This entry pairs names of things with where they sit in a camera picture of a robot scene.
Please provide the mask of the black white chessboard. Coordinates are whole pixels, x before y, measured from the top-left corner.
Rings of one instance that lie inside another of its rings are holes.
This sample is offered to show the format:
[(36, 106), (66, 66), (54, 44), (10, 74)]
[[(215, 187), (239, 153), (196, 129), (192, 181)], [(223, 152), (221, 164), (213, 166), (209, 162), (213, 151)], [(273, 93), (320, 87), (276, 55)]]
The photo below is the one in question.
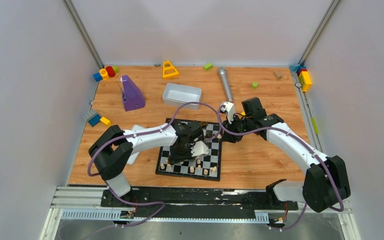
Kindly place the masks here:
[[(176, 119), (185, 124), (193, 120)], [(215, 135), (221, 128), (216, 122), (204, 122), (204, 140)], [(209, 154), (194, 157), (193, 161), (182, 161), (176, 164), (169, 163), (170, 146), (163, 146), (159, 150), (155, 173), (157, 175), (189, 177), (206, 181), (220, 181), (222, 142), (218, 138), (205, 142), (209, 148)]]

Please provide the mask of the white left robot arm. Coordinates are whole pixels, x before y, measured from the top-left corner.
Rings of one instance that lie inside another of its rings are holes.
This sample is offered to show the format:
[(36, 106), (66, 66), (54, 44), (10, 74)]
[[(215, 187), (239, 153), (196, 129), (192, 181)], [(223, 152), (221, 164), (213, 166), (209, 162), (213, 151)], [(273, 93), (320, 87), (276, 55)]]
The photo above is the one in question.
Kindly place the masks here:
[(174, 162), (193, 161), (209, 154), (204, 142), (205, 135), (198, 121), (182, 123), (171, 120), (157, 127), (139, 130), (122, 130), (110, 126), (89, 148), (88, 153), (98, 175), (114, 193), (120, 206), (129, 206), (133, 201), (131, 186), (124, 175), (127, 164), (133, 164), (131, 156), (142, 151), (169, 147), (170, 159)]

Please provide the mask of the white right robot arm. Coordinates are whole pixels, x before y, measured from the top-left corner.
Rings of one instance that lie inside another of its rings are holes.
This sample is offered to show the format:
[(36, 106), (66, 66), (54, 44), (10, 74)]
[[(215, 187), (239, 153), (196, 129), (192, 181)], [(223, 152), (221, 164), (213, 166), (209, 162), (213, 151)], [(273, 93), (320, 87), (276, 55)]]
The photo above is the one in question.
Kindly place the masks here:
[(344, 200), (351, 195), (345, 161), (311, 146), (277, 114), (267, 114), (259, 98), (252, 97), (241, 104), (244, 115), (236, 113), (232, 102), (225, 101), (219, 106), (218, 111), (226, 115), (225, 121), (217, 118), (222, 140), (237, 143), (243, 136), (256, 134), (282, 150), (305, 174), (304, 181), (281, 179), (268, 185), (266, 204), (278, 209), (291, 201), (307, 204), (317, 213), (327, 209), (343, 212)]

